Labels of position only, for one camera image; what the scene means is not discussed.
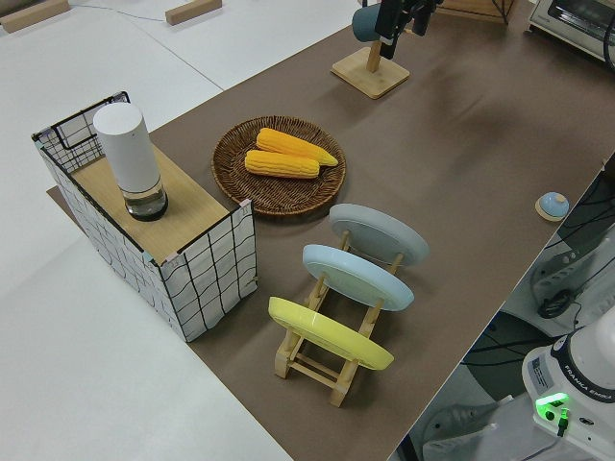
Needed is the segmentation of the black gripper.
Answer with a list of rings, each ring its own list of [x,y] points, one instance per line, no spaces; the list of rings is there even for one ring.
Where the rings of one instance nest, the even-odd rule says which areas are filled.
[[[443,3],[442,0],[404,0],[402,11],[411,12],[411,31],[417,36],[424,36],[427,32],[431,13]],[[391,60],[399,36],[399,24],[401,14],[400,0],[381,0],[375,32],[381,37],[380,55]]]

